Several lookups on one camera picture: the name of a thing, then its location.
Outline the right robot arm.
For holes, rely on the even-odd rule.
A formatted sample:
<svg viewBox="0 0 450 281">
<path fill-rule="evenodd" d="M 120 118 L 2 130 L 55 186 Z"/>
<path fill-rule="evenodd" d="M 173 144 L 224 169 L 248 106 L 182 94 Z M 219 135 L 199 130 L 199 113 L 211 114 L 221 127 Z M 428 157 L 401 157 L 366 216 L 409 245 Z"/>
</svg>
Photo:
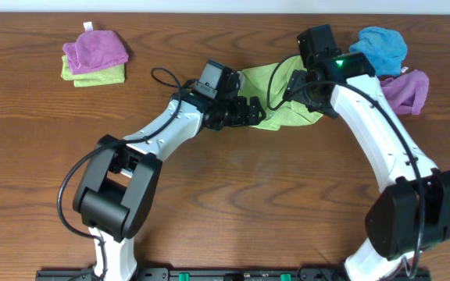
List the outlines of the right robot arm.
<svg viewBox="0 0 450 281">
<path fill-rule="evenodd" d="M 409 136 L 361 52 L 343 53 L 329 25 L 297 36 L 303 62 L 283 94 L 310 112 L 341 117 L 370 161 L 380 196 L 365 217 L 367 238 L 344 263 L 348 280 L 419 279 L 423 251 L 450 240 L 450 170 Z"/>
</svg>

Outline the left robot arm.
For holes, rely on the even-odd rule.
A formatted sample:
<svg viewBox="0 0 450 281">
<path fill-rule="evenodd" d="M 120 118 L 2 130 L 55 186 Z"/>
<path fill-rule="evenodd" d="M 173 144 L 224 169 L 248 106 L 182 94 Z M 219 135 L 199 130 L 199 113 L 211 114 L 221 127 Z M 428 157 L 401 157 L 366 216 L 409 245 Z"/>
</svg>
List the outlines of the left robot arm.
<svg viewBox="0 0 450 281">
<path fill-rule="evenodd" d="M 209 100 L 174 94 L 146 127 L 122 139 L 106 134 L 95 146 L 73 199 L 92 236 L 100 280 L 129 280 L 137 269 L 134 236 L 152 206 L 163 162 L 204 127 L 255 126 L 266 113 L 259 98 Z"/>
</svg>

